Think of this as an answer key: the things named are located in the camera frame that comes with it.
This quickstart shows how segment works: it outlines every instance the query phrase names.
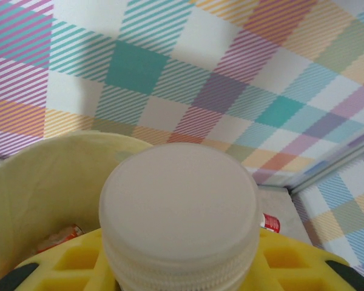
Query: plaid wallpaper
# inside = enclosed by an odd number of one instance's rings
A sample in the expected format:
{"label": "plaid wallpaper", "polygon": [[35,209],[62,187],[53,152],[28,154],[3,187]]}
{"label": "plaid wallpaper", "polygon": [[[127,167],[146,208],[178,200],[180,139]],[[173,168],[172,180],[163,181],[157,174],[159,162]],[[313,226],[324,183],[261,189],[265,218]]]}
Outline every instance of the plaid wallpaper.
{"label": "plaid wallpaper", "polygon": [[312,243],[364,275],[364,159],[293,199]]}
{"label": "plaid wallpaper", "polygon": [[364,0],[0,0],[0,157],[89,129],[280,185],[364,130]]}

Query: black plastic part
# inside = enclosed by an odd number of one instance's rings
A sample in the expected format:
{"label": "black plastic part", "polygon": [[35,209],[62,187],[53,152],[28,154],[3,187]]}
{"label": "black plastic part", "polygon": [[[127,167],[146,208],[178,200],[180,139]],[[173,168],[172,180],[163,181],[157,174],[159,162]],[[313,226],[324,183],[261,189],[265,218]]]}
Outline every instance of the black plastic part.
{"label": "black plastic part", "polygon": [[1,278],[0,291],[15,291],[38,266],[38,263],[30,263],[12,270]]}
{"label": "black plastic part", "polygon": [[326,261],[330,268],[341,276],[356,291],[364,291],[364,277],[355,269],[338,263],[336,261]]}
{"label": "black plastic part", "polygon": [[290,188],[290,186],[284,186],[285,189],[287,189],[287,192],[289,192],[290,197],[294,196],[294,193],[292,192],[292,189]]}

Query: purple striped pattern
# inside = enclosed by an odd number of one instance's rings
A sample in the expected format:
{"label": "purple striped pattern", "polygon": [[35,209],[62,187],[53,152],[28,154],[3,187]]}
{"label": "purple striped pattern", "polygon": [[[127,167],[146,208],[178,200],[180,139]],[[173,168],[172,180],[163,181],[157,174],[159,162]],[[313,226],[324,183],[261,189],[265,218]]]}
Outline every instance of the purple striped pattern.
{"label": "purple striped pattern", "polygon": [[304,134],[314,136],[316,138],[323,138],[345,121],[346,119],[344,117],[335,115],[333,113],[327,113],[323,118],[310,126],[309,129],[304,132]]}
{"label": "purple striped pattern", "polygon": [[242,82],[212,73],[192,106],[225,113],[246,87]]}
{"label": "purple striped pattern", "polygon": [[221,113],[192,106],[186,111],[174,132],[203,138],[222,116]]}
{"label": "purple striped pattern", "polygon": [[19,1],[0,10],[0,57],[47,67],[53,2],[40,0],[28,7],[23,6],[29,2]]}
{"label": "purple striped pattern", "polygon": [[350,118],[364,108],[364,87],[360,87],[348,98],[334,107],[331,112],[342,117]]}
{"label": "purple striped pattern", "polygon": [[6,158],[14,155],[25,147],[40,140],[42,140],[42,138],[39,136],[0,132],[0,158]]}
{"label": "purple striped pattern", "polygon": [[242,30],[218,63],[214,72],[250,83],[279,48],[247,30]]}
{"label": "purple striped pattern", "polygon": [[313,138],[308,135],[300,135],[290,142],[281,152],[288,153],[290,155],[300,155],[318,141],[318,138]]}
{"label": "purple striped pattern", "polygon": [[0,59],[0,100],[45,106],[47,69]]}

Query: red can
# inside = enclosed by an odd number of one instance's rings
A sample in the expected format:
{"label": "red can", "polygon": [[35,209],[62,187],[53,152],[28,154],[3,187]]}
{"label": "red can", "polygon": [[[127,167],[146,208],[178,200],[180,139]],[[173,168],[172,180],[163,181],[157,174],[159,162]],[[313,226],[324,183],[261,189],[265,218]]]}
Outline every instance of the red can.
{"label": "red can", "polygon": [[263,213],[260,227],[279,233],[280,222],[276,217]]}
{"label": "red can", "polygon": [[50,235],[47,239],[38,244],[36,246],[36,253],[44,252],[45,250],[51,249],[66,241],[70,241],[83,234],[84,232],[78,226],[72,224],[71,226],[65,227],[60,232]]}

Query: teal square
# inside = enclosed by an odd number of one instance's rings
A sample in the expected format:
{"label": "teal square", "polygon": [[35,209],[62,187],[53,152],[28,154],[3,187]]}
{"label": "teal square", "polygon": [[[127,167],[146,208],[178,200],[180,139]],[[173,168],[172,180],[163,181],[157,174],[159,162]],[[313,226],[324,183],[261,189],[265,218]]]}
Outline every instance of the teal square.
{"label": "teal square", "polygon": [[105,83],[151,94],[167,60],[167,56],[117,41]]}
{"label": "teal square", "polygon": [[98,102],[97,119],[138,124],[149,95],[119,87],[104,85]]}
{"label": "teal square", "polygon": [[282,126],[282,128],[291,130],[292,132],[303,133],[326,114],[326,111],[305,105],[293,117],[291,117]]}
{"label": "teal square", "polygon": [[169,59],[151,95],[191,105],[210,76],[210,71]]}
{"label": "teal square", "polygon": [[305,105],[298,101],[278,96],[278,98],[256,119],[256,122],[279,128],[303,106]]}
{"label": "teal square", "polygon": [[332,213],[345,235],[364,228],[364,213],[355,200],[337,206]]}
{"label": "teal square", "polygon": [[255,121],[277,98],[278,95],[274,93],[249,85],[226,114]]}
{"label": "teal square", "polygon": [[355,133],[361,131],[363,128],[364,124],[349,119],[336,129],[332,130],[328,135],[324,136],[323,139],[341,143],[352,137]]}
{"label": "teal square", "polygon": [[236,139],[235,144],[257,149],[276,131],[275,127],[254,122]]}

